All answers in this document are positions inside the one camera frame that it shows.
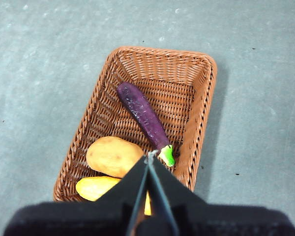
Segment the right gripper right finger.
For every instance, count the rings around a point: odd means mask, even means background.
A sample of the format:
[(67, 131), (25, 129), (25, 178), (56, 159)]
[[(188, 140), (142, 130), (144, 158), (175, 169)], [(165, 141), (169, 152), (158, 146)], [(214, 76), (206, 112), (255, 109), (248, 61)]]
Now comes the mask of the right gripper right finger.
[(157, 160), (149, 160), (150, 236), (220, 236), (219, 211), (184, 187)]

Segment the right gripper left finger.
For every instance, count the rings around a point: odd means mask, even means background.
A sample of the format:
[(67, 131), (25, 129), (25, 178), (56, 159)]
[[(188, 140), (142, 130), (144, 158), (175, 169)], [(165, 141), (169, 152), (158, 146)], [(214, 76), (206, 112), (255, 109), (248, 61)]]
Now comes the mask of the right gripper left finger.
[(137, 224), (144, 215), (147, 190), (145, 157), (121, 181), (88, 209), (91, 236), (134, 236)]

